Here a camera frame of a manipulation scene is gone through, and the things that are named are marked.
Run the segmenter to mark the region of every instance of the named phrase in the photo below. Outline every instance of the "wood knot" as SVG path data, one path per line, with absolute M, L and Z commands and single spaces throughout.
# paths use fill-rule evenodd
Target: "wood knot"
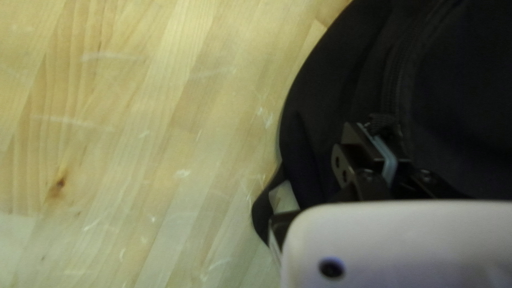
M 61 198 L 62 197 L 62 189 L 66 185 L 66 179 L 65 177 L 62 177 L 53 185 L 50 190 L 48 191 L 48 197 L 49 198 Z

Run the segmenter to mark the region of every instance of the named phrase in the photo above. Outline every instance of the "round hole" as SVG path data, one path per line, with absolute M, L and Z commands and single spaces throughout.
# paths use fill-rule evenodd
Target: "round hole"
M 345 274 L 343 262 L 335 257 L 330 257 L 320 261 L 318 266 L 320 273 L 331 280 L 337 280 Z

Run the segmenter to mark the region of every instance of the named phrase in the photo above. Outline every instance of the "black bag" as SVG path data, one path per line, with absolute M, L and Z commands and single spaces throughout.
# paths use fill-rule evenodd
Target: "black bag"
M 331 153 L 346 122 L 397 140 L 462 197 L 512 199 L 511 95 L 512 1 L 353 0 L 290 89 L 256 232 L 266 242 L 268 192 L 285 179 L 301 209 L 343 193 Z

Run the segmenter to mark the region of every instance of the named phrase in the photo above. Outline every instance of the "wood grain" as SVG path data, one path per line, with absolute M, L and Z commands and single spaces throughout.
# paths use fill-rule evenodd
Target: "wood grain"
M 0 287 L 279 286 L 250 206 L 345 5 L 1 1 Z

